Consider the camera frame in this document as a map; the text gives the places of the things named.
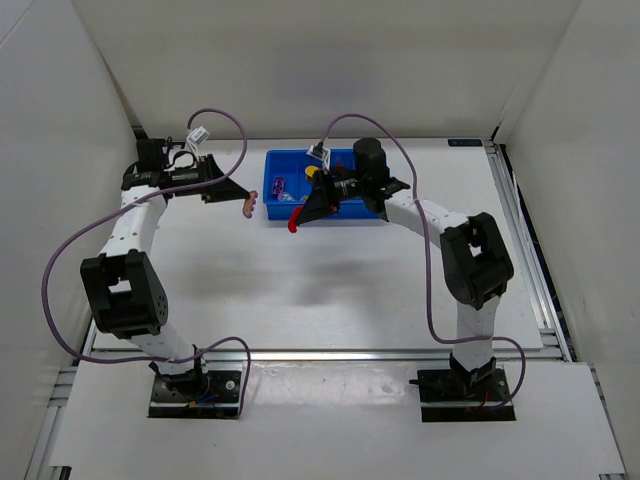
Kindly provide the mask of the red half-round lego brick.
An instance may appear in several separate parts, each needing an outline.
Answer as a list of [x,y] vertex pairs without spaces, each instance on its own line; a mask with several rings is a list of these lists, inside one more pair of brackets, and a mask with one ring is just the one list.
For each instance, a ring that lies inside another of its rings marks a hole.
[[297,224],[297,217],[299,215],[301,211],[301,208],[298,207],[296,209],[293,210],[293,212],[291,213],[291,216],[288,220],[287,223],[287,229],[290,233],[296,233],[297,229],[298,229],[298,224]]

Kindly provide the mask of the purple butterfly lego brick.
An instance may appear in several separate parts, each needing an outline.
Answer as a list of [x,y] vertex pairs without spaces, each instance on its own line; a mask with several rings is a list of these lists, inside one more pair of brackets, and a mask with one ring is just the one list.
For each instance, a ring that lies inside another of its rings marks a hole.
[[285,191],[286,178],[281,176],[275,176],[271,185],[271,194],[278,197]]

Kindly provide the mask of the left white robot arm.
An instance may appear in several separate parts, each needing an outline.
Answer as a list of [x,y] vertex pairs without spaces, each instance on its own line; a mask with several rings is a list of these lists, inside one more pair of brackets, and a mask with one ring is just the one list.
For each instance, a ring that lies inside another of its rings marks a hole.
[[166,381],[203,376],[197,349],[169,324],[169,301],[149,253],[161,216],[170,199],[198,196],[204,203],[241,200],[249,218],[257,193],[223,176],[214,157],[193,157],[187,167],[170,163],[172,143],[163,139],[136,142],[138,160],[127,168],[121,185],[121,204],[132,208],[120,216],[98,256],[85,259],[80,275],[98,330],[140,348],[152,358],[151,368]]

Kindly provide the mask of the yellow orange butterfly lego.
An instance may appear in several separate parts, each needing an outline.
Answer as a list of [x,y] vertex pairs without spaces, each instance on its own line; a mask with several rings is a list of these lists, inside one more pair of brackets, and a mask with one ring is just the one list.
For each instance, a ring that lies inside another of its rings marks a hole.
[[309,165],[305,168],[305,178],[308,181],[312,181],[315,173],[319,170],[318,166]]

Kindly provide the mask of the purple rounded lego brick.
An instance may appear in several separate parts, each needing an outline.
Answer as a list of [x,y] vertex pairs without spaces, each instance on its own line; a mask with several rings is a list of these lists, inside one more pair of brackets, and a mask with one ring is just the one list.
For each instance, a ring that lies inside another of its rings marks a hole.
[[251,190],[244,200],[242,206],[242,214],[246,219],[251,219],[255,210],[256,202],[258,198],[258,192]]

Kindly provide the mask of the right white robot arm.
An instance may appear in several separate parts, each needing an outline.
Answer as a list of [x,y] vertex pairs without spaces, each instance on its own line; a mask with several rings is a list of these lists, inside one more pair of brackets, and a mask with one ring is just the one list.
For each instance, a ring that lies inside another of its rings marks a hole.
[[313,174],[311,192],[291,214],[288,229],[335,215],[344,201],[359,198],[376,217],[420,235],[427,250],[438,248],[445,285],[457,303],[449,368],[454,385],[470,393],[495,371],[495,316],[514,275],[499,227],[486,212],[466,215],[419,199],[416,184],[391,175],[379,140],[357,140],[353,154],[353,168],[322,167]]

